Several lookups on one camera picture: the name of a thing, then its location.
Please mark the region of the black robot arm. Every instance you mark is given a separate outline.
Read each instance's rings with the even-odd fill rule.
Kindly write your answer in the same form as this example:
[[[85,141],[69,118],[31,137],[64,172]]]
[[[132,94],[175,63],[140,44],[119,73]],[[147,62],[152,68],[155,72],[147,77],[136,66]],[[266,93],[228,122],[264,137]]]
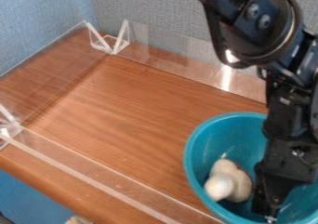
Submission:
[[[266,81],[269,140],[255,165],[252,210],[267,220],[318,175],[318,34],[295,0],[199,0],[219,61]]]

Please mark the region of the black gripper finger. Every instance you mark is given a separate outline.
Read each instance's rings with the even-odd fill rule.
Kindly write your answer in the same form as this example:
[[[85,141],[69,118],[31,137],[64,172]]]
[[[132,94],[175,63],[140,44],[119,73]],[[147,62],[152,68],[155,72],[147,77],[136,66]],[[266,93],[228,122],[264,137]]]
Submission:
[[[277,222],[281,206],[295,186],[297,183],[293,180],[271,176],[260,170],[256,171],[251,210],[263,216],[269,224]]]

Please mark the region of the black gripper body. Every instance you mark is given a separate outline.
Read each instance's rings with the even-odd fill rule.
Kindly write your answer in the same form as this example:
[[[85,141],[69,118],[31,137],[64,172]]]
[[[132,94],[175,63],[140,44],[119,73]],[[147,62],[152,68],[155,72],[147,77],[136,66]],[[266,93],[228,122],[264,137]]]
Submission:
[[[264,138],[256,144],[258,185],[310,185],[318,174],[318,142],[311,138]]]

